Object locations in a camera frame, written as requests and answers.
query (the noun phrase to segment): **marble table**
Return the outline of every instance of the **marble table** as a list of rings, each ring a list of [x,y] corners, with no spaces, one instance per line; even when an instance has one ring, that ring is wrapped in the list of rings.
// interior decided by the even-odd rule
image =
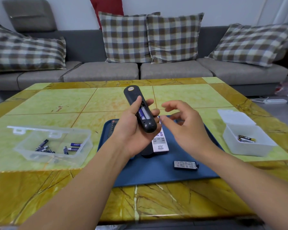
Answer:
[[[92,131],[96,153],[103,124],[119,118],[129,104],[124,87],[138,85],[152,108],[181,99],[196,109],[223,149],[225,124],[218,109],[239,110],[251,117],[279,146],[267,157],[238,158],[288,181],[288,126],[216,77],[133,81],[40,83],[0,103],[0,226],[19,225],[49,201],[81,168],[27,161],[13,150],[21,136],[7,125],[50,125]],[[160,219],[207,219],[254,214],[220,178],[114,188],[100,219],[115,224]]]

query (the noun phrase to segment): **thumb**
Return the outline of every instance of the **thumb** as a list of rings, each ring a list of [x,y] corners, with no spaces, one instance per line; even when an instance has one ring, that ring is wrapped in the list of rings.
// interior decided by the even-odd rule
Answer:
[[[142,97],[138,96],[137,100],[135,100],[134,103],[131,104],[128,111],[135,115],[139,111],[141,103],[142,103]]]
[[[173,120],[171,120],[167,116],[161,115],[160,119],[161,119],[162,123],[172,132],[173,135],[177,131],[179,131],[181,126],[179,126],[177,123],[175,123]]]

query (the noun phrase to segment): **wall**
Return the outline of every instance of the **wall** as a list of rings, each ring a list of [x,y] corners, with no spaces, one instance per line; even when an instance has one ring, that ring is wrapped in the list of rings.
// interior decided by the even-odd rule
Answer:
[[[0,0],[0,24],[12,29]],[[89,0],[47,0],[59,30],[98,29]],[[283,0],[123,0],[125,14],[161,11],[163,16],[191,15],[204,12],[202,26],[241,23],[269,24]]]

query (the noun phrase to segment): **pillow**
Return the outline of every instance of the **pillow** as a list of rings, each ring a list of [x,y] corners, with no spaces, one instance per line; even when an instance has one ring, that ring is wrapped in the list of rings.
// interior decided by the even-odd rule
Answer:
[[[106,62],[151,62],[148,49],[146,15],[113,15],[99,12],[102,25]]]
[[[152,64],[195,60],[204,13],[166,18],[147,15],[148,46]]]
[[[0,25],[0,72],[66,69],[64,38],[31,38]]]
[[[231,24],[206,58],[270,67],[287,40],[288,24],[257,27]]]
[[[100,30],[101,30],[101,24],[98,16],[99,11],[110,14],[124,15],[122,0],[90,0],[90,1],[95,10]]]

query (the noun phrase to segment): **white plastic container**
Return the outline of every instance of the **white plastic container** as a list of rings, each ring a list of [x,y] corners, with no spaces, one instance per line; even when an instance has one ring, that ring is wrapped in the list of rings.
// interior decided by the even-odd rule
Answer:
[[[13,134],[23,135],[26,131],[32,131],[14,150],[22,154],[27,160],[55,163],[68,168],[80,167],[91,151],[93,144],[90,139],[91,131],[51,126],[7,126],[13,128]],[[45,140],[46,145],[55,153],[37,152],[36,148]],[[71,143],[81,143],[78,151],[69,151],[64,154],[64,147]]]
[[[277,144],[243,112],[218,109],[226,128],[223,138],[233,154],[267,156]],[[238,135],[256,139],[255,143],[240,142]]]

